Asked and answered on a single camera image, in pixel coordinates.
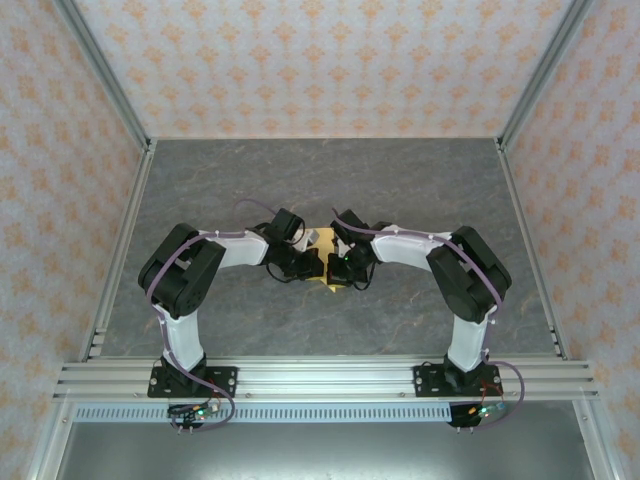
wall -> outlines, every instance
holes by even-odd
[[[152,136],[501,133],[570,0],[79,0]]]
[[[139,152],[50,0],[0,9],[0,478],[24,478]]]
[[[571,353],[595,361],[603,397],[619,426],[619,450],[636,474],[639,25],[637,0],[596,0],[508,152]]]

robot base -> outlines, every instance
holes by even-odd
[[[491,385],[484,391],[483,385]],[[500,397],[500,371],[495,365],[480,363],[462,372],[445,356],[444,363],[413,367],[416,397]]]
[[[162,366],[151,369],[149,398],[211,398],[211,389],[185,377],[177,368],[161,359]],[[209,367],[206,355],[189,372],[235,397],[238,383],[237,367]]]

yellow cloth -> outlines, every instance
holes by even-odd
[[[322,227],[315,228],[316,232],[318,232],[318,240],[313,245],[309,246],[309,248],[317,248],[318,249],[318,258],[322,260],[324,263],[324,275],[322,277],[314,277],[309,280],[320,280],[322,283],[327,285],[327,264],[329,262],[329,254],[335,253],[335,245],[333,244],[333,229],[330,227]],[[342,285],[327,285],[333,293],[336,293],[336,288],[341,287]]]

black mounting plate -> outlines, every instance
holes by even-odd
[[[209,367],[207,366],[206,380],[213,380],[213,384],[227,392],[231,397],[236,395],[238,385],[238,367]],[[190,386],[184,386],[171,378],[163,367],[151,369],[149,379],[149,398],[210,398],[211,390],[200,385],[195,393],[191,393]]]
[[[477,367],[478,376],[474,382],[467,386],[454,389],[453,385],[446,381],[443,364],[418,365],[413,367],[413,386],[416,397],[482,397],[482,381],[489,385],[495,385],[500,391],[502,381],[495,382],[495,378],[500,378],[500,371],[495,365],[480,364]],[[486,392],[486,397],[499,397],[500,393],[490,388]]]

orange floral pattern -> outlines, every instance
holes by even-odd
[[[571,1],[78,3],[152,136],[486,137]]]
[[[638,25],[636,0],[596,1],[508,152],[571,353],[594,361],[628,478],[640,472]]]
[[[18,479],[95,313],[139,152],[53,2],[3,9],[0,52],[0,477]]]

